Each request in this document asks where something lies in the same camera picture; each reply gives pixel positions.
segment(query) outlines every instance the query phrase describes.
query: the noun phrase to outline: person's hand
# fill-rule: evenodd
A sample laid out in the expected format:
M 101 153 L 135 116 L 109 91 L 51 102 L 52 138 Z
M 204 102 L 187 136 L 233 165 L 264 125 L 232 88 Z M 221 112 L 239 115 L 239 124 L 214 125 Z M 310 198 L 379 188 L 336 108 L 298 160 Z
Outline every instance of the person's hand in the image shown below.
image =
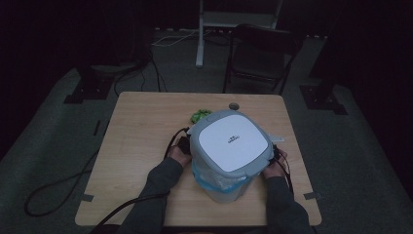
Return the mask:
M 285 153 L 284 151 L 279 149 L 279 152 L 281 154 L 281 157 L 279 159 L 281 165 L 285 168 L 285 159 L 287 156 L 287 153 Z M 283 169 L 280 167 L 280 165 L 275 162 L 272 165 L 268 166 L 266 169 L 264 169 L 263 171 L 263 176 L 265 178 L 269 178 L 269 177 L 274 177 L 274 176 L 280 176 L 280 177 L 284 177 L 285 173 L 283 171 Z
M 192 156 L 184 154 L 177 145 L 170 148 L 169 157 L 180 163 L 182 168 L 185 168 L 185 166 L 192 160 Z

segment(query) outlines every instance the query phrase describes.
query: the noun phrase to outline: stand base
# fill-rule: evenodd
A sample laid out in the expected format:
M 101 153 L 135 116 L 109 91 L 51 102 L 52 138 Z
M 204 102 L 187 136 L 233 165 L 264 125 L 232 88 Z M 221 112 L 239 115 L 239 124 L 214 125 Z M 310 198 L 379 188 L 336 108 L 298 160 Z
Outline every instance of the stand base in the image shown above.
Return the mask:
M 306 102 L 307 108 L 316 110 L 332 110 L 337 115 L 348 115 L 344 105 L 338 103 L 333 94 L 330 94 L 326 101 L 317 101 L 315 93 L 317 86 L 300 86 L 301 94 Z
M 66 97 L 65 104 L 81 104 L 85 99 L 106 99 L 112 87 L 114 77 L 98 77 L 95 87 L 84 89 L 82 79 L 79 81 L 72 95 Z

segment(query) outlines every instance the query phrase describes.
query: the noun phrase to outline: gray carpet floor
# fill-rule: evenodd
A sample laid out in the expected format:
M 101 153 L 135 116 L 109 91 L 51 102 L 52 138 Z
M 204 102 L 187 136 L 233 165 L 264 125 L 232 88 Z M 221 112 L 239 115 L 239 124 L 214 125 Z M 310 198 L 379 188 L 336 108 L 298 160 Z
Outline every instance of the gray carpet floor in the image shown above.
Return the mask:
M 163 32 L 184 34 L 188 32 Z M 413 206 L 394 174 L 386 155 L 364 119 L 351 92 L 340 86 L 334 95 L 348 115 L 330 110 L 309 110 L 300 93 L 301 85 L 317 85 L 310 70 L 323 41 L 308 38 L 293 64 L 283 98 L 318 199 L 322 224 L 318 233 L 413 233 Z M 154 60 L 169 92 L 220 93 L 228 47 L 206 43 L 204 67 L 195 67 L 196 40 L 168 47 L 153 47 Z M 101 70 L 119 67 L 99 66 Z M 84 175 L 68 201 L 55 213 L 31 217 L 23 204 L 34 189 L 79 173 L 97 151 L 104 127 L 116 104 L 113 90 L 105 100 L 63 104 L 73 93 L 79 75 L 69 71 L 51 90 L 38 112 L 0 163 L 0 233 L 89 233 L 74 217 L 88 176 Z M 155 68 L 149 64 L 119 82 L 118 92 L 157 92 Z M 236 81 L 228 93 L 270 94 L 266 84 Z M 100 128 L 95 131 L 96 123 Z M 74 180 L 36 196 L 30 210 L 52 209 L 66 196 Z

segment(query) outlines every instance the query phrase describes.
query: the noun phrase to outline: white lid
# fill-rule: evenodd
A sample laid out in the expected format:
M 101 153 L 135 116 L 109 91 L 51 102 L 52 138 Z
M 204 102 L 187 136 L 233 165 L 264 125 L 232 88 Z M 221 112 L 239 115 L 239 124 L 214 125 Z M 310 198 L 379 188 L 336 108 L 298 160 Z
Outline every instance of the white lid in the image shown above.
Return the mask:
M 232 172 L 252 162 L 268 147 L 268 141 L 247 118 L 230 115 L 200 132 L 206 155 L 224 172 Z

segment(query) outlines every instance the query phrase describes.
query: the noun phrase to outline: logo on lid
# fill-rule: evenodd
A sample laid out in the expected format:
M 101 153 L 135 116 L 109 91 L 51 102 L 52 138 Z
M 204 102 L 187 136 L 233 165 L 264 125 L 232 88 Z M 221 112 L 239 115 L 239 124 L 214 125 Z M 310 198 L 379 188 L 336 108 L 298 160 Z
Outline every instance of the logo on lid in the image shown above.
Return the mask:
M 238 139 L 238 138 L 240 138 L 240 136 L 231 136 L 229 139 L 228 139 L 228 143 L 232 143 L 232 142 L 234 142 L 236 139 Z

